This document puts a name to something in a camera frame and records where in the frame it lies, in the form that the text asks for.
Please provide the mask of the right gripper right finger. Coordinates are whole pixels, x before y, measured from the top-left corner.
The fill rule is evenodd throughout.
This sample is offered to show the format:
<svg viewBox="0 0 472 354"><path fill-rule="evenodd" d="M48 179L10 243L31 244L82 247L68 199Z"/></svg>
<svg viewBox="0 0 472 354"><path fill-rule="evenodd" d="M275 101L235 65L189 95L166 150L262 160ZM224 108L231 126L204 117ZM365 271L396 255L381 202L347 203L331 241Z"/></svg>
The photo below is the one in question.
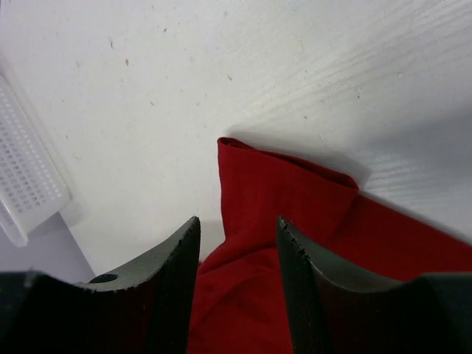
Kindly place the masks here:
<svg viewBox="0 0 472 354"><path fill-rule="evenodd" d="M401 282L368 271L277 221L295 353L469 353L471 274Z"/></svg>

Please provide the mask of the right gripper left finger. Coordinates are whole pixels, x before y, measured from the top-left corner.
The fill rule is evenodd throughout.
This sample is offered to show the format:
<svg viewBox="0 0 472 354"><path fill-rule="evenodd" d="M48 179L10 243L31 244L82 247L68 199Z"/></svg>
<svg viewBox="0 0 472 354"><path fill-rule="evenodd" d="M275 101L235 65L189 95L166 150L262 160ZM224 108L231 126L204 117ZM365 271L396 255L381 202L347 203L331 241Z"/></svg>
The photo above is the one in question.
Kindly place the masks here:
<svg viewBox="0 0 472 354"><path fill-rule="evenodd" d="M185 353L201 242L198 218L89 282L1 274L3 353Z"/></svg>

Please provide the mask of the red t shirt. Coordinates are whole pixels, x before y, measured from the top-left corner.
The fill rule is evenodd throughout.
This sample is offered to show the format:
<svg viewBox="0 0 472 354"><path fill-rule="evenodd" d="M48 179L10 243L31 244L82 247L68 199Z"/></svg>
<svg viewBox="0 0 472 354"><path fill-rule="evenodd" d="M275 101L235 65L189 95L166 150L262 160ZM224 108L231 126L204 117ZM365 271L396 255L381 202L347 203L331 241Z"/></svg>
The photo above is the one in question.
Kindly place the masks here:
<svg viewBox="0 0 472 354"><path fill-rule="evenodd" d="M345 174L218 140L224 242L199 266L189 353L291 353L277 221L385 277L470 271L471 247L363 195Z"/></svg>

